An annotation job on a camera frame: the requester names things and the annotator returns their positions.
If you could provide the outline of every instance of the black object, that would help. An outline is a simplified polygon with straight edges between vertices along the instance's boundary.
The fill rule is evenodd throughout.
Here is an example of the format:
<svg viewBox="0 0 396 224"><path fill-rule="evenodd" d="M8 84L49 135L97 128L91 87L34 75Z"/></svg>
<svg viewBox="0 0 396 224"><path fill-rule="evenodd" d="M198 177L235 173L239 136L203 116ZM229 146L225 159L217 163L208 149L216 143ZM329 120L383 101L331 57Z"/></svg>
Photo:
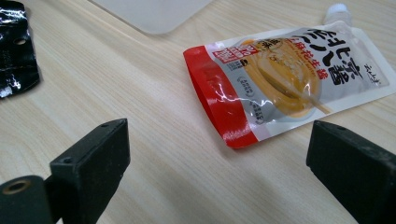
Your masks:
<svg viewBox="0 0 396 224"><path fill-rule="evenodd" d="M396 156L316 120L306 164L359 223L396 223Z"/></svg>
<svg viewBox="0 0 396 224"><path fill-rule="evenodd" d="M0 223L96 223L130 162L127 119L104 123L35 175L0 186Z"/></svg>
<svg viewBox="0 0 396 224"><path fill-rule="evenodd" d="M27 91L39 81L24 6L0 1L0 98Z"/></svg>

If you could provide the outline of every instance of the wooden table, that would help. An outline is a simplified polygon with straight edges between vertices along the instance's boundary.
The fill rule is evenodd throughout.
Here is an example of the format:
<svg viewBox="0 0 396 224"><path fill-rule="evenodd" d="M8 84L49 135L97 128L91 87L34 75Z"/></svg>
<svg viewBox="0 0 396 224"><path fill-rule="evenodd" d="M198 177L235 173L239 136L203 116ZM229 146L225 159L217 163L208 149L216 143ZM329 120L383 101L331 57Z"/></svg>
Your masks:
<svg viewBox="0 0 396 224"><path fill-rule="evenodd" d="M23 0L42 82L0 101L0 182L49 163L101 123L129 121L131 164L98 223L355 223L305 165L312 123L244 150L225 146L182 52L322 23L334 1L216 0L145 35L88 0ZM396 3L346 0L396 69ZM396 153L396 95L331 115Z"/></svg>

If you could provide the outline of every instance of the white object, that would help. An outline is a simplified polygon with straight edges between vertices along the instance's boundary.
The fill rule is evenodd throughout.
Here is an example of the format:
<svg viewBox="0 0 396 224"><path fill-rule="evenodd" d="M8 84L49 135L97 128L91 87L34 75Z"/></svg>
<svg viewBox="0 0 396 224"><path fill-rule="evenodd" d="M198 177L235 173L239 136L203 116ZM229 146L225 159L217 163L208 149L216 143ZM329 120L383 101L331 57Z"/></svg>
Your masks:
<svg viewBox="0 0 396 224"><path fill-rule="evenodd" d="M212 0L91 0L132 26L149 34L164 34Z"/></svg>
<svg viewBox="0 0 396 224"><path fill-rule="evenodd" d="M329 7L324 24L327 25L336 21L344 21L349 26L352 26L352 16L347 10L347 6L342 3L337 3Z"/></svg>

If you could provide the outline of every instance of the white cap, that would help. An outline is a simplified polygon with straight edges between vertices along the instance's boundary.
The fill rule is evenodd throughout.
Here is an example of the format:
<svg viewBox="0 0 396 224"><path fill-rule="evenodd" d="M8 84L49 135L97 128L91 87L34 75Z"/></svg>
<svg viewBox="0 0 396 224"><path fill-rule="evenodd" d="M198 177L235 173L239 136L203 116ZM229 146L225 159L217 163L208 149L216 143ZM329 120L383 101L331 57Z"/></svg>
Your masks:
<svg viewBox="0 0 396 224"><path fill-rule="evenodd" d="M324 24L327 25L336 21L344 21L346 24L352 26L352 17L347 10L347 6L342 3L337 3L329 7Z"/></svg>

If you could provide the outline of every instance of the table surface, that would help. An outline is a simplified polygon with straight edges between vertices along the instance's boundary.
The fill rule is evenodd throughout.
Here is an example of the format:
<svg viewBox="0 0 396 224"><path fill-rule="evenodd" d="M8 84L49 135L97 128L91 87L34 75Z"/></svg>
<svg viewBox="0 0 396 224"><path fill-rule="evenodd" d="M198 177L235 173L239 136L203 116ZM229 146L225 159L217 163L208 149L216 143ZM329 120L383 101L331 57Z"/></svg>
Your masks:
<svg viewBox="0 0 396 224"><path fill-rule="evenodd" d="M49 163L101 123L127 118L131 164L98 223L356 223L305 158L312 123L243 150L203 110L185 49L322 23L334 1L216 0L146 35L88 0L24 0L42 82L0 101L0 182ZM396 2L346 0L396 69ZM396 95L325 119L396 153Z"/></svg>

